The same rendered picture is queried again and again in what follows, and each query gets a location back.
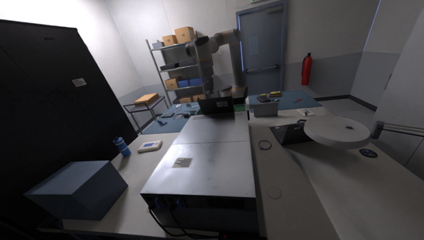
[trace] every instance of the baseboard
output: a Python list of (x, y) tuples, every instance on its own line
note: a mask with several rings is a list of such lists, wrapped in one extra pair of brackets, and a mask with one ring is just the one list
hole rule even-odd
[(315, 101), (329, 101), (329, 100), (339, 100), (339, 99), (348, 99), (350, 95), (340, 95), (340, 96), (324, 96), (324, 97), (316, 97)]
[[(162, 114), (163, 113), (161, 113), (161, 114), (156, 114), (156, 117), (160, 117), (160, 116), (162, 116)], [(145, 128), (147, 128), (147, 126), (151, 123), (151, 122), (153, 122), (154, 120), (153, 120), (153, 117), (152, 118), (150, 118), (143, 126), (141, 126), (140, 128), (142, 129), (142, 130), (144, 130)], [(140, 130), (139, 129), (137, 129), (137, 131), (135, 131), (137, 134), (139, 134), (140, 133)]]
[(349, 95), (349, 99), (352, 100), (352, 101), (354, 101), (354, 102), (356, 102), (356, 103), (358, 103), (358, 104), (360, 104), (360, 105), (362, 105), (362, 106), (364, 106), (364, 107), (366, 107), (369, 110), (372, 110), (374, 112), (377, 111), (377, 107), (376, 106), (374, 106), (374, 105), (372, 105), (372, 104), (370, 104), (370, 103), (368, 103), (368, 102), (366, 102), (364, 100), (361, 100), (361, 99), (359, 99), (359, 98), (357, 98), (355, 96)]

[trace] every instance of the open black panel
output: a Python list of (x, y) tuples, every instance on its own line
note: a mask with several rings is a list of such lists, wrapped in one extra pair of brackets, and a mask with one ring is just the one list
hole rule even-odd
[(76, 28), (0, 20), (0, 33), (1, 218), (56, 239), (23, 193), (69, 162), (112, 160), (114, 137), (137, 134)]

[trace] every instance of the white table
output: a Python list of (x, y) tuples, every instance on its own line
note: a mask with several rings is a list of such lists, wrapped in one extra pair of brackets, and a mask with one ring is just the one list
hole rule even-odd
[[(317, 116), (331, 115), (324, 107), (309, 109)], [(424, 239), (424, 182), (374, 145), (367, 148), (377, 152), (377, 158), (362, 156), (358, 149), (316, 142), (282, 147), (269, 128), (313, 117), (303, 117), (294, 109), (280, 110), (277, 117), (250, 114), (261, 236), (270, 240)], [(147, 213), (139, 192), (177, 135), (139, 136), (129, 145), (129, 157), (118, 155), (112, 161), (128, 189), (101, 221), (64, 219), (65, 231), (168, 237)], [(141, 143), (158, 139), (163, 141), (158, 152), (137, 153)], [(261, 140), (270, 141), (272, 148), (260, 150)], [(275, 196), (278, 190), (280, 197)]]

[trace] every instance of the blue mat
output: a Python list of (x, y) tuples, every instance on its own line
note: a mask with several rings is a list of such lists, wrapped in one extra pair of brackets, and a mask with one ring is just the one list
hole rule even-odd
[[(184, 128), (184, 125), (186, 125), (188, 118), (184, 118), (183, 116), (179, 119), (174, 119), (175, 115), (181, 114), (181, 113), (188, 113), (189, 110), (196, 110), (196, 114), (200, 110), (199, 104), (197, 102), (191, 102), (191, 106), (197, 106), (197, 107), (191, 107), (187, 106), (186, 103), (181, 104), (179, 107), (180, 109), (174, 113), (172, 117), (158, 117), (157, 120), (161, 120), (164, 122), (168, 122), (165, 125), (160, 124), (157, 121), (154, 121), (152, 125), (150, 125), (143, 134), (167, 134), (167, 133), (179, 133)], [(173, 113), (175, 110), (177, 110), (177, 105), (172, 105), (165, 113)]]
[[(317, 101), (315, 101), (312, 97), (306, 94), (302, 90), (296, 91), (283, 91), (281, 92), (282, 96), (280, 97), (271, 97), (271, 101), (273, 99), (279, 99), (278, 102), (278, 110), (288, 110), (288, 109), (303, 109), (303, 108), (314, 108), (314, 107), (322, 107)], [(259, 104), (259, 101), (256, 97), (259, 95), (251, 95), (249, 96), (249, 106), (250, 112), (253, 113), (253, 105)]]

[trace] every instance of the floor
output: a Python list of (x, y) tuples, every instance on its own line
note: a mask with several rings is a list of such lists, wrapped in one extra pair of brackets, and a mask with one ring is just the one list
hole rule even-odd
[(376, 112), (360, 105), (359, 103), (350, 99), (319, 101), (319, 103), (336, 116), (355, 120), (369, 129), (372, 129), (371, 122)]

